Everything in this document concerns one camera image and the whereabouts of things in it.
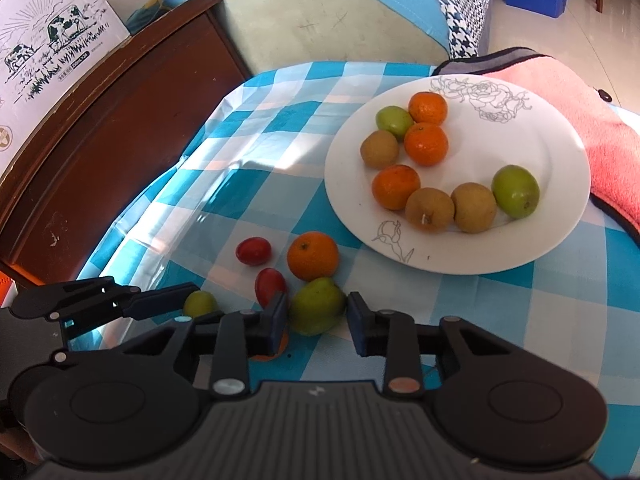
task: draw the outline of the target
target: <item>mandarin orange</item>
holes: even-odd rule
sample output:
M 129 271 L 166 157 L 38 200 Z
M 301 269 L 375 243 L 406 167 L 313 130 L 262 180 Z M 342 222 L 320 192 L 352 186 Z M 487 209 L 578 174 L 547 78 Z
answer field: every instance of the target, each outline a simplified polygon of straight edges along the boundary
M 340 263 L 338 245 L 329 235 L 309 231 L 293 240 L 287 251 L 287 265 L 305 282 L 331 277 Z
M 444 97 L 434 92 L 418 92 L 409 100 L 409 115 L 416 123 L 442 124 L 449 107 Z
M 447 155 L 449 139 L 435 124 L 416 123 L 404 136 L 404 150 L 416 164 L 433 166 Z
M 420 176 L 409 166 L 396 164 L 380 171 L 371 183 L 371 192 L 385 209 L 400 211 L 416 189 L 420 189 Z
M 289 329 L 285 328 L 282 333 L 282 339 L 280 340 L 280 347 L 278 348 L 278 353 L 276 355 L 268 356 L 268 355 L 255 355 L 251 358 L 251 361 L 259 361 L 261 363 L 265 363 L 267 361 L 273 361 L 275 358 L 280 357 L 282 353 L 287 349 L 287 345 L 289 344 Z

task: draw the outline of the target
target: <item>cow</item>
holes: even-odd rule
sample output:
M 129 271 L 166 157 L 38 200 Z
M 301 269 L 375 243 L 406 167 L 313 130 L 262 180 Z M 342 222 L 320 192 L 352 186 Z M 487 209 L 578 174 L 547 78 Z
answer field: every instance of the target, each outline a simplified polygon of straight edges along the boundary
M 9 67 L 9 72 L 13 75 L 33 56 L 35 51 L 23 43 L 19 43 L 4 57 L 4 63 Z
M 47 27 L 49 46 L 54 51 L 59 51 L 86 29 L 87 25 L 84 20 L 88 19 L 88 17 L 82 15 L 78 6 L 67 7 L 49 22 L 49 27 Z

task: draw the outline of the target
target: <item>wooden cabinet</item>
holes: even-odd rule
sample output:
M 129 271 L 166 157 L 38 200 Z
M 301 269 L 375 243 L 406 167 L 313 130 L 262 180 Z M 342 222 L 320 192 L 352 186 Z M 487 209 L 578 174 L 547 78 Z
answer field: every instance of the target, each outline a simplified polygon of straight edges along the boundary
M 143 29 L 41 124 L 0 183 L 0 270 L 23 285 L 74 279 L 248 78 L 211 12 L 220 1 L 190 0 Z

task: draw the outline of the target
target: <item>robotic arm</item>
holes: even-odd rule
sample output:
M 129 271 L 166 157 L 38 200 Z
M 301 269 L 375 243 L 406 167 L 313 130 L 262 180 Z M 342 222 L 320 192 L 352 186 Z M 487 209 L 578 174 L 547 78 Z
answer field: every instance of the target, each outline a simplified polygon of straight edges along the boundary
M 277 351 L 282 295 L 263 312 L 178 317 L 111 350 L 68 350 L 117 317 L 180 309 L 194 290 L 95 278 L 27 290 L 0 311 L 0 415 L 45 459 L 31 479 L 604 478 L 588 459 L 607 410 L 587 381 L 457 317 L 423 326 L 372 312 L 357 292 L 347 319 L 359 355 L 386 357 L 381 392 L 369 381 L 251 392 L 247 359 Z M 421 354 L 436 356 L 435 390 Z

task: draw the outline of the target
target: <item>green pear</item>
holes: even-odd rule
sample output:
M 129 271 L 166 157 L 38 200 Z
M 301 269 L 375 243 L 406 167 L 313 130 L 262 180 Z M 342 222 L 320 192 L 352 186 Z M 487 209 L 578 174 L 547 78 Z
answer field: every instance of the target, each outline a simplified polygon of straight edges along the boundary
M 414 125 L 414 120 L 404 108 L 385 106 L 376 114 L 376 124 L 379 130 L 391 132 L 402 142 L 406 131 Z
M 313 336 L 333 328 L 347 303 L 343 291 L 331 278 L 318 278 L 302 287 L 291 300 L 289 326 L 294 332 Z
M 195 319 L 210 314 L 218 309 L 218 302 L 213 294 L 206 290 L 196 290 L 187 296 L 182 306 L 182 313 Z
M 491 183 L 498 207 L 513 219 L 526 218 L 538 207 L 540 187 L 521 166 L 510 164 L 494 175 Z

